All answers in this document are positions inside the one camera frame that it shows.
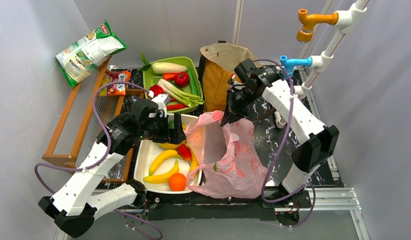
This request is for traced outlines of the pink plastic grocery bag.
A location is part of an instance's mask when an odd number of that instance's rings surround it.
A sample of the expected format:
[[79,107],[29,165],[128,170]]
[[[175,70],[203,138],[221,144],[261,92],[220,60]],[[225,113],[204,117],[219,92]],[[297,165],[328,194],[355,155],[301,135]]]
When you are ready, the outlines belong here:
[[215,199],[255,199],[261,195],[268,169],[263,166],[253,145],[254,124],[245,118],[221,126],[223,112],[216,110],[201,114],[185,129],[188,147],[203,173],[202,185],[186,186],[193,192]]

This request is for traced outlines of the red tomato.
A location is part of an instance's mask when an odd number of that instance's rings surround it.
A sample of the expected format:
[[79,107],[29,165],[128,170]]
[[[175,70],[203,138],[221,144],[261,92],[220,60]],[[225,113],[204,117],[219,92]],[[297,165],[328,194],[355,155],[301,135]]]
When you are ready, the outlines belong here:
[[180,72],[174,76],[173,81],[178,87],[184,88],[189,85],[190,77],[187,72]]

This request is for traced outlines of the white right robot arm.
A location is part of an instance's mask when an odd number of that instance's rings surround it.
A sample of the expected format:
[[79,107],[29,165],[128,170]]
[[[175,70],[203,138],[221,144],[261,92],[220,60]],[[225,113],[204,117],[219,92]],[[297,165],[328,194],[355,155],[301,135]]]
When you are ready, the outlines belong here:
[[241,83],[228,81],[226,107],[220,125],[245,118],[247,106],[260,97],[272,105],[286,121],[285,131],[292,130],[300,145],[292,153],[292,166],[279,184],[279,197],[261,198],[266,203],[289,200],[307,186],[311,175],[333,155],[340,132],[335,125],[327,126],[316,118],[295,96],[292,77],[278,62],[257,67],[254,60],[248,58],[234,68],[234,74]]

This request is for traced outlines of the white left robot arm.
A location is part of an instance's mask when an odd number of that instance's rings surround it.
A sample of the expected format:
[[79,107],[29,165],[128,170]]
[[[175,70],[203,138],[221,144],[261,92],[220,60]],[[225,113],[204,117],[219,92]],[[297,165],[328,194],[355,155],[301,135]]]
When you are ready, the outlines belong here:
[[131,179],[117,188],[94,194],[109,170],[142,140],[155,143],[180,144],[185,139],[182,116],[167,114],[166,105],[140,99],[129,112],[101,125],[90,152],[64,186],[44,196],[38,206],[57,227],[72,238],[85,234],[95,220],[120,207],[134,204],[147,192],[140,181]]

